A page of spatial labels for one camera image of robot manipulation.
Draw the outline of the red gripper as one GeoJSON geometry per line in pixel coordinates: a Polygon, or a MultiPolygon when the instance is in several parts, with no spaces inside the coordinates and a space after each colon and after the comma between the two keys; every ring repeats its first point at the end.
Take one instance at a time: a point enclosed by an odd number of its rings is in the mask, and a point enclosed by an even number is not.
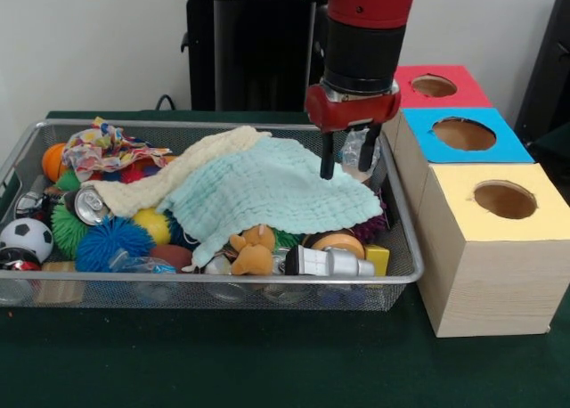
{"type": "Polygon", "coordinates": [[[320,176],[330,180],[334,175],[334,134],[352,126],[370,124],[361,147],[358,168],[368,171],[372,165],[381,124],[393,118],[400,108],[401,92],[397,83],[383,94],[345,94],[320,83],[308,87],[305,110],[309,120],[322,132],[320,176]]]}

